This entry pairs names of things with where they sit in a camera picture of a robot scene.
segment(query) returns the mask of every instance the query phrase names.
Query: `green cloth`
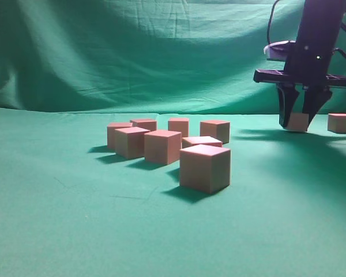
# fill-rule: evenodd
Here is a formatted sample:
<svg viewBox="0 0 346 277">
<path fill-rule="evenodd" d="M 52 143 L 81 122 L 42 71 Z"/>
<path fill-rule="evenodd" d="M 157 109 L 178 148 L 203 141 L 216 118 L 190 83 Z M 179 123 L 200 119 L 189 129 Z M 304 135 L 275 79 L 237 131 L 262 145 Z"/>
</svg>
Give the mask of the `green cloth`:
<svg viewBox="0 0 346 277">
<path fill-rule="evenodd" d="M 277 114 L 274 85 L 253 81 L 283 68 L 263 55 L 273 2 L 0 0 L 0 107 Z M 302 7 L 279 2 L 273 42 L 296 38 Z M 346 75 L 340 54 L 330 73 Z M 334 91 L 322 113 L 346 112 L 346 90 Z"/>
<path fill-rule="evenodd" d="M 231 121 L 221 192 L 179 187 L 179 162 L 124 160 L 106 126 L 176 114 L 0 108 L 0 277 L 346 277 L 346 135 L 276 115 Z"/>
</svg>

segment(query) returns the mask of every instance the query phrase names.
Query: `wooden cube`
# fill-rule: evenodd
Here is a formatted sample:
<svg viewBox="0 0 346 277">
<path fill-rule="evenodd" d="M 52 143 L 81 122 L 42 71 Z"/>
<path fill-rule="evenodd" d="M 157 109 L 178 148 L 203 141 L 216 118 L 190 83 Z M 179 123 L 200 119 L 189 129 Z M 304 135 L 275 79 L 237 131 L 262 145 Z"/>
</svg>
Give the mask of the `wooden cube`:
<svg viewBox="0 0 346 277">
<path fill-rule="evenodd" d="M 182 137 L 189 136 L 189 119 L 188 118 L 170 118 L 168 120 L 168 130 L 181 132 Z"/>
<path fill-rule="evenodd" d="M 139 118 L 139 119 L 132 119 L 130 120 L 130 122 L 132 122 L 133 127 L 140 127 L 150 131 L 155 131 L 157 129 L 157 122 L 154 119 Z"/>
<path fill-rule="evenodd" d="M 180 151 L 179 185 L 215 193 L 231 182 L 231 150 L 195 145 Z"/>
<path fill-rule="evenodd" d="M 126 159 L 144 156 L 144 135 L 150 130 L 130 127 L 115 129 L 115 153 Z"/>
<path fill-rule="evenodd" d="M 303 113 L 291 113 L 288 125 L 285 129 L 293 132 L 307 132 L 309 127 L 309 115 Z"/>
<path fill-rule="evenodd" d="M 213 137 L 184 137 L 182 139 L 182 148 L 187 148 L 195 146 L 198 144 L 211 145 L 216 147 L 222 147 L 223 143 L 220 140 L 217 140 Z"/>
<path fill-rule="evenodd" d="M 115 147 L 115 129 L 130 128 L 130 122 L 112 122 L 107 126 L 107 147 L 114 149 Z"/>
<path fill-rule="evenodd" d="M 328 114 L 328 131 L 346 134 L 346 114 Z"/>
<path fill-rule="evenodd" d="M 179 160 L 181 132 L 157 130 L 145 134 L 145 160 L 171 164 Z"/>
<path fill-rule="evenodd" d="M 213 137 L 223 144 L 230 141 L 230 122 L 223 120 L 206 120 L 200 122 L 200 136 Z"/>
</svg>

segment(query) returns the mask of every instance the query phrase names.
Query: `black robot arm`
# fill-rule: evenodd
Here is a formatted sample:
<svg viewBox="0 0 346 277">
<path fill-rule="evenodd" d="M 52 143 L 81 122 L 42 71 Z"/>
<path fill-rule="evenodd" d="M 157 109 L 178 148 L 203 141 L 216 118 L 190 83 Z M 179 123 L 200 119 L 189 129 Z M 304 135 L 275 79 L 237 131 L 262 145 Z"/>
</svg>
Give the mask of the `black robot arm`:
<svg viewBox="0 0 346 277">
<path fill-rule="evenodd" d="M 282 127 L 287 128 L 299 96 L 296 85 L 306 90 L 303 113 L 309 115 L 309 124 L 332 97 L 330 87 L 346 88 L 346 76 L 328 74 L 345 13 L 346 0 L 305 0 L 296 40 L 265 47 L 270 60 L 285 61 L 284 69 L 257 69 L 254 81 L 276 84 Z"/>
</svg>

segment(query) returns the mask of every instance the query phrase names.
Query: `green backdrop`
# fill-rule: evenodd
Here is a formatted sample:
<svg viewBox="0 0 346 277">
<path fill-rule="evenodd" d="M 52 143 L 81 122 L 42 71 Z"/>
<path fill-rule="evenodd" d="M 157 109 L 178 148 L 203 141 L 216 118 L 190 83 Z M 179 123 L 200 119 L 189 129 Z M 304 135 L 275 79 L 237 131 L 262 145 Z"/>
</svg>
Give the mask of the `green backdrop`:
<svg viewBox="0 0 346 277">
<path fill-rule="evenodd" d="M 267 62 L 273 0 L 0 0 L 0 107 L 101 113 L 277 113 Z M 303 1 L 276 8 L 294 39 Z M 346 51 L 346 34 L 338 46 Z M 346 74 L 336 54 L 331 73 Z M 296 109 L 300 108 L 300 98 Z M 324 107 L 346 111 L 346 91 Z"/>
</svg>

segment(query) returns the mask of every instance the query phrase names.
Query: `green tablecloth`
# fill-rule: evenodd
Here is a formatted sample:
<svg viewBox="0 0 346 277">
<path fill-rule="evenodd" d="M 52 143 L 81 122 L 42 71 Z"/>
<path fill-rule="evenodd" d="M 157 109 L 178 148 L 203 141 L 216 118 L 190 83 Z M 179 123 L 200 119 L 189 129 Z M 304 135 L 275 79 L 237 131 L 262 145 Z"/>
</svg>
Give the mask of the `green tablecloth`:
<svg viewBox="0 0 346 277">
<path fill-rule="evenodd" d="M 179 187 L 179 162 L 124 160 L 112 121 L 174 114 L 0 109 L 0 277 L 346 276 L 346 135 L 276 115 L 231 121 L 232 184 Z"/>
</svg>

